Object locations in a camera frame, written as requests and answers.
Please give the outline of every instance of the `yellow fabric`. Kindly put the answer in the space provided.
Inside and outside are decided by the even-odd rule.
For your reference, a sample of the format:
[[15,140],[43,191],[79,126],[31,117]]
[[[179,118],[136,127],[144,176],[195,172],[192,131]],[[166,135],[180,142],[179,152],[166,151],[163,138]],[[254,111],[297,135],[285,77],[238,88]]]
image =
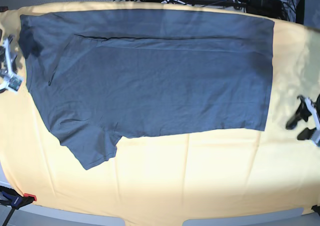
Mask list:
[[[0,15],[19,36],[21,14],[110,9],[234,13],[145,3],[56,3]],[[19,51],[15,40],[12,48]],[[19,52],[18,73],[26,78]],[[126,225],[182,225],[191,218],[232,217],[320,203],[320,149],[285,123],[298,94],[320,92],[320,33],[275,20],[273,85],[265,132],[215,130],[157,138],[122,138],[115,158],[85,171],[45,128],[25,83],[0,95],[0,161],[9,183],[36,204],[116,216]]]

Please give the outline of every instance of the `t-shirt sleeve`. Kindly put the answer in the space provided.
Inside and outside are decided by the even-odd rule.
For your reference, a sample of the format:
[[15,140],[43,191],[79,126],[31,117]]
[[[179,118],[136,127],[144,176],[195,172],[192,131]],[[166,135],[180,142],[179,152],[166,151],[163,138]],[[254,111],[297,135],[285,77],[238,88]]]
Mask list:
[[50,132],[66,146],[88,170],[116,156],[117,142],[121,136],[99,125],[91,124],[90,119],[81,117],[79,112],[56,111],[51,114]]

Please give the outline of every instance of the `gray t-shirt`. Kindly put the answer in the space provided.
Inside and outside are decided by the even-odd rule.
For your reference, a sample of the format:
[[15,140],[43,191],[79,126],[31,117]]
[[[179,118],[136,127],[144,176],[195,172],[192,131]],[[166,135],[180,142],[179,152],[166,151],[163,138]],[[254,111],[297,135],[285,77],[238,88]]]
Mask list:
[[265,128],[270,20],[114,10],[21,23],[27,87],[47,129],[85,169],[115,157],[122,136]]

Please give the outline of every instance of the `dark gray shirt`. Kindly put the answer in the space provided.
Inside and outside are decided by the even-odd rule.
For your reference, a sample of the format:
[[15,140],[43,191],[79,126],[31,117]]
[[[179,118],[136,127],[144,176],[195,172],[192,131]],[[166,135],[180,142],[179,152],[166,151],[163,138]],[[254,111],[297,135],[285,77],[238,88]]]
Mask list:
[[47,129],[85,169],[122,136],[264,130],[274,22],[114,10],[22,16],[27,87]]

